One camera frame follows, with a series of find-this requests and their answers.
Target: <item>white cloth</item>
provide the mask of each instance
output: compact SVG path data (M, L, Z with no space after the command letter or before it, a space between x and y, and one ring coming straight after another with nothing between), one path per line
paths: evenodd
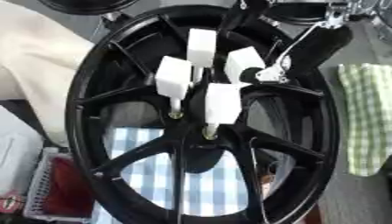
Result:
M67 146L67 93L92 44L48 17L2 0L0 28L0 100L28 100L51 140Z

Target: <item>black wheel rim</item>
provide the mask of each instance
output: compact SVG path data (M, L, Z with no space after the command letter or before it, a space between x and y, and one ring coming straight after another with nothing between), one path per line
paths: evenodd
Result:
M66 128L73 157L91 185L98 201L119 221L157 224L264 223L265 217L263 216L267 216L270 223L292 223L302 217L325 190L332 176L338 153L339 125L333 98L326 82L321 74L315 71L310 76L299 75L295 79L292 78L295 83L300 83L300 85L263 84L246 87L241 91L245 107L247 102L266 94L288 96L296 101L304 102L305 113L312 118L313 127L317 127L311 133L313 140L311 149L255 131L241 125L241 122L234 126L223 126L220 129L223 138L219 138L220 142L217 144L220 144L225 150L231 150L239 162L248 188L248 208L239 213L209 218L181 213L182 194L180 192L184 173L182 164L184 162L183 153L186 150L186 147L183 146L186 145L187 136L180 135L178 137L173 133L192 132L199 129L200 126L188 122L193 121L194 117L185 117L180 121L173 121L167 117L167 100L157 96L153 86L145 85L158 63L149 63L142 54L134 54L133 50L137 49L138 41L141 40L140 43L143 43L146 37L152 37L151 34L155 33L159 34L159 37L171 37L174 45L166 43L171 49L149 52L149 57L162 57L166 54L173 54L173 51L176 52L175 56L185 57L186 29L189 27L214 29L218 27L225 12L225 9L214 6L177 6L147 12L103 39L86 57L75 76L66 107ZM218 43L224 43L224 39L230 39L229 46L221 49L218 46L218 51L221 51L221 54L252 45L262 56L268 54L268 47L273 46L274 40L277 38L282 40L285 45L291 41L278 29L262 21L247 24L220 38ZM132 87L101 88L103 84L103 86L110 86L105 79L107 74L103 72L105 70L103 64L105 63L102 62L114 61L114 55L122 55L121 57L127 60L127 63L132 63L135 76L140 78L140 81L135 83L139 84ZM202 86L196 87L190 95L196 95ZM102 125L97 111L110 103L132 101L144 101L153 105L160 112L161 125L166 128L170 127L170 131L165 132L164 137L147 143L145 147L133 150L132 153L126 153L125 156L118 159L110 160L103 146ZM190 104L185 106L185 111L192 107ZM253 147L289 153L300 164L282 186L265 201L260 200L261 192L260 188L256 187L259 183L255 169L251 166L250 152L244 146L244 144L250 145L249 142ZM175 145L170 151L174 157L174 175L177 180L173 187L174 192L177 193L173 196L174 209L172 210L155 206L128 187L122 179L117 178L119 170L125 165L159 153L162 151L161 145ZM243 153L238 153L239 151L233 150L233 148L244 148L245 150L241 150Z
M39 0L55 10L74 15L100 15L126 8L138 0Z
M326 20L327 3L285 3L273 6L266 17L292 25L312 25Z

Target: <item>metal bolt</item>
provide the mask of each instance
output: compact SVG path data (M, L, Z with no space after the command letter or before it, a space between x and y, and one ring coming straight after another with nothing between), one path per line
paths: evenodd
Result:
M206 140L215 140L218 138L217 132L218 132L218 124L208 124L204 129L203 129L203 137Z

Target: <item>gray surface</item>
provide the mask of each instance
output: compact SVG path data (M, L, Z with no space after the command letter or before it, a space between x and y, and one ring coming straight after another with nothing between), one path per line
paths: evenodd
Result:
M11 0L13 3L25 5L35 11L42 12L62 23L65 27L74 30L86 39L91 39L98 25L98 17L76 17L48 10L37 0ZM189 4L197 1L191 0L162 0L162 5ZM227 0L199 0L199 4L225 4ZM158 0L143 0L131 9L125 11L135 15L142 11L157 8ZM289 34L295 34L300 28L282 26ZM346 139L347 120L345 119L344 93L337 81L336 66L349 63L392 63L391 47L376 38L376 34L369 24L353 24L355 40L344 50L338 52L322 67L326 79L330 82L339 109L342 139ZM93 37L96 42L104 35L100 29ZM331 224L389 224L392 222L392 209L389 202L386 180L382 175L371 178L359 178L347 173L347 154L342 141L339 160L335 174L323 198L319 202L323 211L323 220Z

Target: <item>wheel spoke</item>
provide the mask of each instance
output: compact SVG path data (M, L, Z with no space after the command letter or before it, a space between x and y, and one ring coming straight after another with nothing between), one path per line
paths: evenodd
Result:
M110 44L115 49L119 50L132 65L135 65L144 78L147 79L151 77L151 75L153 74L151 70L135 55L131 54L129 51L127 51L127 49L123 48L119 43L115 41L111 41Z
M166 28L171 35L181 44L181 47L186 49L188 40L186 35L176 26L168 16L159 16L159 19L164 22Z
M244 147L243 150L234 154L240 167L245 185L248 189L248 209L249 219L262 223L266 220L263 204L263 190L257 175L256 158L253 149Z
M184 202L184 181L185 181L185 159L184 147L174 147L172 155L173 162L173 214L172 223L182 224L183 202Z
M261 97L264 96L265 93L295 97L305 101L319 101L324 97L323 92L282 84L258 84L245 87L241 90L242 99Z
M282 138L272 136L250 127L244 129L242 137L247 141L250 141L251 147L255 149L264 148L272 151L279 151L294 157L297 161L305 162L307 164L316 164L317 162L324 160L324 154L322 153L306 149L298 144L291 143Z
M82 106L98 106L100 108L121 102L148 102L158 109L168 107L167 99L159 95L153 86L119 88L79 99L77 102Z
M127 165L135 163L140 159L168 151L168 146L170 146L170 139L167 139L167 137L163 135L94 168L92 173L100 173L109 176L118 175Z

